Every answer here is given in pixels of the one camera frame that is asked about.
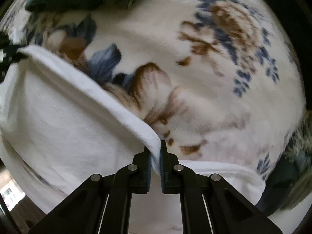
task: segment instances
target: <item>floral blanket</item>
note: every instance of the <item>floral blanket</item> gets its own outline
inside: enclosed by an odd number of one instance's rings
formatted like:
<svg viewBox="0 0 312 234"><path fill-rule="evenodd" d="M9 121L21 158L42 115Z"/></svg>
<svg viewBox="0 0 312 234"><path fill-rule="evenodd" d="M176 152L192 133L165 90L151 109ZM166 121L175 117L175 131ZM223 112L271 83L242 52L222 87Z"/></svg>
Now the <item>floral blanket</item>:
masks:
<svg viewBox="0 0 312 234"><path fill-rule="evenodd" d="M12 31L21 15L26 26ZM266 180L305 111L296 56L262 0L21 9L2 27L88 75L180 159L238 164Z"/></svg>

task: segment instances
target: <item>bedding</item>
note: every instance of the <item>bedding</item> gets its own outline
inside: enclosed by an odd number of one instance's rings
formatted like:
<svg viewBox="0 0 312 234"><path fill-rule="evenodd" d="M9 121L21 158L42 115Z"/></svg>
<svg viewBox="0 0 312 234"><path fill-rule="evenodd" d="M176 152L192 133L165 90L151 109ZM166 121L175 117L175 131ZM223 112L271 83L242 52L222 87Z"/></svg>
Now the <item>bedding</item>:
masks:
<svg viewBox="0 0 312 234"><path fill-rule="evenodd" d="M94 172L128 164L140 143L157 171L158 137L182 164L218 171L257 203L305 112L295 53L262 0L32 14L25 2L0 24L30 45L21 50L30 60L11 66L1 85L1 158L19 164L8 169L40 208L49 212ZM55 195L51 203L33 182Z"/></svg>

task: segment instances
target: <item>floral fabric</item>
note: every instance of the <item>floral fabric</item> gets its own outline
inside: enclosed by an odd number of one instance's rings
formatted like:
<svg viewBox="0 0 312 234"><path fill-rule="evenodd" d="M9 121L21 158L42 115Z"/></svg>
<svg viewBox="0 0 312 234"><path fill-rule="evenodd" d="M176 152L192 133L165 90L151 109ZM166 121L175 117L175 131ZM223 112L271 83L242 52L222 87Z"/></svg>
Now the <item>floral fabric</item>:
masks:
<svg viewBox="0 0 312 234"><path fill-rule="evenodd" d="M239 164L265 180L305 108L287 38L261 0L31 14L20 36L96 81L180 159Z"/></svg>

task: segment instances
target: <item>silver screw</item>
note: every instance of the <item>silver screw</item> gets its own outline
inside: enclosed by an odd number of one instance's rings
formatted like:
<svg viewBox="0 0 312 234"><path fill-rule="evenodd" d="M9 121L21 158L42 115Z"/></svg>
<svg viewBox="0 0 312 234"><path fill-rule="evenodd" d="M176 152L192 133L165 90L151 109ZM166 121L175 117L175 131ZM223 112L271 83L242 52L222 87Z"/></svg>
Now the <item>silver screw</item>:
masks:
<svg viewBox="0 0 312 234"><path fill-rule="evenodd" d="M174 166L174 169L175 169L176 171L181 171L181 170L184 169L184 167L183 167L183 165L181 165L181 164L176 164L176 165Z"/></svg>
<svg viewBox="0 0 312 234"><path fill-rule="evenodd" d="M128 170L129 171L135 171L138 167L135 164L129 164L128 165Z"/></svg>
<svg viewBox="0 0 312 234"><path fill-rule="evenodd" d="M91 180L94 181L94 182L97 182L101 179L101 176L99 174L93 174L91 176Z"/></svg>
<svg viewBox="0 0 312 234"><path fill-rule="evenodd" d="M219 174L213 174L211 175L211 179L213 181L219 181L221 179L221 176Z"/></svg>

